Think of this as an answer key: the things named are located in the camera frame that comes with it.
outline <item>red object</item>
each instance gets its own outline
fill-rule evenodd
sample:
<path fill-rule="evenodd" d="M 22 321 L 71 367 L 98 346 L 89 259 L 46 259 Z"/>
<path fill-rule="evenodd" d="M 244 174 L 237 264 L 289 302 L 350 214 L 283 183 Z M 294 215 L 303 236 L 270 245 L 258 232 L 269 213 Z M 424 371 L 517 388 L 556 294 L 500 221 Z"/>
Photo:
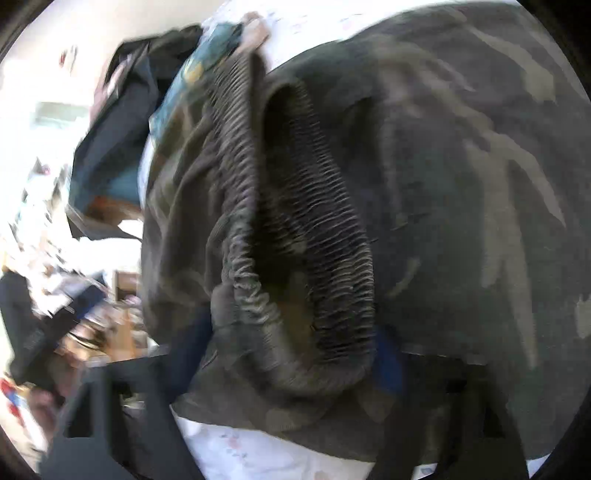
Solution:
<path fill-rule="evenodd" d="M 2 380 L 0 380 L 0 389 L 2 390 L 2 393 L 4 394 L 4 396 L 6 398 L 8 398 L 10 393 L 14 391 L 14 388 L 8 382 L 8 380 L 6 380 L 6 378 L 3 378 Z"/>
<path fill-rule="evenodd" d="M 13 416 L 16 417 L 19 424 L 22 426 L 23 422 L 22 422 L 21 412 L 18 409 L 18 407 L 14 403 L 11 403 L 8 405 L 8 410 L 10 411 L 10 413 L 12 413 Z"/>

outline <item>blue cloth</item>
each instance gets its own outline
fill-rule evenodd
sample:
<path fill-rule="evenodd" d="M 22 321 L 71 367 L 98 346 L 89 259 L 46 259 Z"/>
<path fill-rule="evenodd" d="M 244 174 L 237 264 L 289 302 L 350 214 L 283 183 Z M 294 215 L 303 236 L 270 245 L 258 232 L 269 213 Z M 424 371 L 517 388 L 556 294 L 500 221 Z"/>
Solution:
<path fill-rule="evenodd" d="M 242 24 L 221 23 L 208 38 L 202 39 L 177 73 L 162 105 L 150 117 L 150 134 L 156 144 L 187 87 L 199 80 L 203 72 L 215 67 L 222 58 L 230 55 L 240 45 L 241 37 Z"/>
<path fill-rule="evenodd" d="M 398 346 L 382 329 L 376 329 L 376 355 L 372 375 L 378 385 L 389 393 L 401 393 L 402 360 Z"/>

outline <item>blue fabric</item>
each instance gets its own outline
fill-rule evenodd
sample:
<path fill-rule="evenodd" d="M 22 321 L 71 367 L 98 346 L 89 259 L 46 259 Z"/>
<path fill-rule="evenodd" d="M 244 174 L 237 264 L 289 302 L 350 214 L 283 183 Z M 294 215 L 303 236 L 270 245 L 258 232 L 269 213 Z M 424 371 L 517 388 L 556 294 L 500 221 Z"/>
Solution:
<path fill-rule="evenodd" d="M 162 137 L 168 119 L 188 85 L 199 80 L 203 72 L 230 55 L 240 45 L 241 37 L 242 24 L 221 23 L 208 38 L 202 39 L 177 73 L 162 105 L 150 117 L 150 133 L 156 143 Z"/>
<path fill-rule="evenodd" d="M 168 403 L 187 392 L 213 336 L 209 304 L 199 307 L 195 318 L 195 322 L 177 332 L 163 360 L 164 391 Z"/>
<path fill-rule="evenodd" d="M 401 393 L 403 383 L 400 351 L 386 332 L 376 329 L 376 355 L 372 374 L 378 385 L 389 393 Z"/>

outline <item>pile of clothes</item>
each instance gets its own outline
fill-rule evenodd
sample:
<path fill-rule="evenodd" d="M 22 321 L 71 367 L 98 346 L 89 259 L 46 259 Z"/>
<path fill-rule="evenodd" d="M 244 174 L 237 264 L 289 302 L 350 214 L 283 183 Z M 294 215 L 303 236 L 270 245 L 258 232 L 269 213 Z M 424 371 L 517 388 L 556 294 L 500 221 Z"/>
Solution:
<path fill-rule="evenodd" d="M 197 28 L 169 37 L 168 83 L 125 52 L 142 95 L 103 107 L 72 175 L 81 231 L 143 205 L 157 342 L 210 304 L 175 412 L 374 461 L 414 351 L 487 363 L 526 457 L 548 454 L 591 384 L 591 105 L 549 34 L 517 4 L 436 6 L 267 73 L 246 27 L 218 28 L 193 54 Z"/>

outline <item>white wall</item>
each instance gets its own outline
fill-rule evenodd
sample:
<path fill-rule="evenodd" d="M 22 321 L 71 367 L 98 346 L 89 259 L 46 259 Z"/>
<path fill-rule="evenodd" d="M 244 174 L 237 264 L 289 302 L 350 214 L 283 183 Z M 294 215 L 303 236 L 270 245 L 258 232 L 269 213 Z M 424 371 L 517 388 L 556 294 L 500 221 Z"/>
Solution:
<path fill-rule="evenodd" d="M 25 79 L 27 86 L 35 96 L 44 96 L 42 100 L 63 95 L 88 103 L 103 65 L 122 40 L 203 21 L 221 3 L 221 0 L 54 0 L 15 42 L 2 62 L 2 75 L 8 83 L 10 76 L 19 79 L 29 76 Z M 72 44 L 78 46 L 74 82 L 60 75 L 58 68 L 61 51 Z"/>

